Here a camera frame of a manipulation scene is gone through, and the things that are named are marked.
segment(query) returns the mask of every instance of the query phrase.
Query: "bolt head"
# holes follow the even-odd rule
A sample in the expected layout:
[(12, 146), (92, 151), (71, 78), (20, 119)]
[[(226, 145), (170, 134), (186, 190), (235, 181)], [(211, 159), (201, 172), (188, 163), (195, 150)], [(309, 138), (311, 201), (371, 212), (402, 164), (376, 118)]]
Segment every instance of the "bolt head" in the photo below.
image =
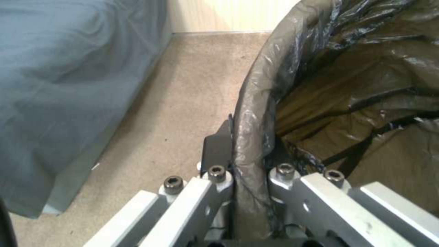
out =
[(183, 190), (183, 179), (180, 176), (170, 176), (163, 182), (165, 192), (170, 195), (176, 195)]
[(337, 170), (326, 170), (323, 173), (323, 176), (335, 186), (341, 188), (343, 186), (343, 182), (345, 181), (345, 176), (343, 173)]
[(221, 183), (226, 179), (226, 169), (220, 165), (214, 165), (207, 171), (209, 180), (214, 183)]
[(294, 166), (289, 163), (282, 163), (276, 166), (276, 174), (284, 179), (292, 179), (294, 171)]

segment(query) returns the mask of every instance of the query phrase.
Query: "black object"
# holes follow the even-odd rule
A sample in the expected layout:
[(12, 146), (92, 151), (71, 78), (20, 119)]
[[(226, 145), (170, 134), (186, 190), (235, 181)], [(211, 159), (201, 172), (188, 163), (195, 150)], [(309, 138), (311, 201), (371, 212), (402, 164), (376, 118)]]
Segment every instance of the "black object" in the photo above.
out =
[(11, 218), (6, 210), (3, 200), (0, 198), (0, 247), (16, 247), (14, 229)]
[(232, 160), (231, 115), (224, 121), (218, 131), (204, 138), (200, 175), (210, 167), (219, 165), (230, 171)]
[(202, 241), (189, 244), (189, 247), (345, 247), (343, 240), (337, 237), (270, 239), (260, 241)]

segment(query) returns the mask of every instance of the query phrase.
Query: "metal bar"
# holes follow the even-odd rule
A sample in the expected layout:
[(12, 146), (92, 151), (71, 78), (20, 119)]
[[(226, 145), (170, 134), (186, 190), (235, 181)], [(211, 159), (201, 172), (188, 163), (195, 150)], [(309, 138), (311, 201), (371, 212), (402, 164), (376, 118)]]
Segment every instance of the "metal bar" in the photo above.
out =
[(295, 180), (291, 190), (276, 197), (316, 236), (331, 230), (351, 246), (412, 246), (321, 174)]
[(84, 246), (135, 246), (166, 210), (163, 196), (139, 191)]
[(214, 184), (192, 178), (140, 247), (186, 246), (203, 240), (222, 202)]
[(439, 246), (439, 220), (379, 182), (349, 195), (416, 246)]

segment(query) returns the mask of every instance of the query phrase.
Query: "beige carpet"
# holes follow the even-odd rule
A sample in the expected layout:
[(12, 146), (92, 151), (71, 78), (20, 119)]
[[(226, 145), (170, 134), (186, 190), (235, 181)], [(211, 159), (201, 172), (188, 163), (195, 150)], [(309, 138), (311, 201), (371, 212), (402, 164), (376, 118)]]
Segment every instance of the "beige carpet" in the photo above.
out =
[(12, 215), (19, 246), (82, 246), (137, 191), (195, 176), (204, 137), (233, 113), (268, 36), (175, 36), (70, 208), (37, 220)]

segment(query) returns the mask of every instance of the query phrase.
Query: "wrinkled plastic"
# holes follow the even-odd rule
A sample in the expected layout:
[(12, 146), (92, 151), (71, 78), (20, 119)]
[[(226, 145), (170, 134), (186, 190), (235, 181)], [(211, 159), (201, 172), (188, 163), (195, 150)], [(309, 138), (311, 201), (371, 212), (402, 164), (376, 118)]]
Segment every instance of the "wrinkled plastic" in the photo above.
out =
[[(416, 191), (437, 191), (437, 12), (428, 0), (303, 0), (287, 14), (235, 109), (237, 238), (267, 238), (279, 229), (265, 167), (275, 132), (301, 173), (345, 164), (360, 185), (408, 167), (413, 181), (428, 176)], [(346, 155), (349, 148), (359, 155)], [(405, 183), (407, 175), (395, 179), (397, 186), (384, 184), (419, 186)], [(414, 201), (434, 210), (434, 201)]]

